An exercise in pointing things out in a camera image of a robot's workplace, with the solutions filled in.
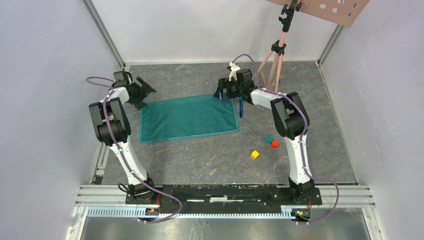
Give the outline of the teal cloth napkin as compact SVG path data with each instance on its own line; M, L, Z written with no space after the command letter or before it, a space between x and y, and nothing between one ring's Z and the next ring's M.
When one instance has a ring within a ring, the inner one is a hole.
M139 143L234 133L240 130L232 99L198 95L150 102L140 110Z

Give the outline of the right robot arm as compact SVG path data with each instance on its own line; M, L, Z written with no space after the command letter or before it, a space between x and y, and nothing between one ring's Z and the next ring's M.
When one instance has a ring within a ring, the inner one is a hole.
M277 93L255 85L250 69L232 71L218 80L213 96L218 99L239 98L240 102L270 109L274 126L283 137L289 158L289 199L302 204L315 189L309 168L306 139L310 119L296 92Z

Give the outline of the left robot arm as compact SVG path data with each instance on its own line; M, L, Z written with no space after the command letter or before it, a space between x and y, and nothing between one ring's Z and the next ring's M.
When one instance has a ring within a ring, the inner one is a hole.
M126 193L128 203L153 203L158 194L153 180L142 167L131 142L131 125L124 104L136 110L146 106L144 99L156 90L140 76L133 78L130 72L114 72L107 95L88 107L97 139L117 156L127 177L128 184L118 184Z

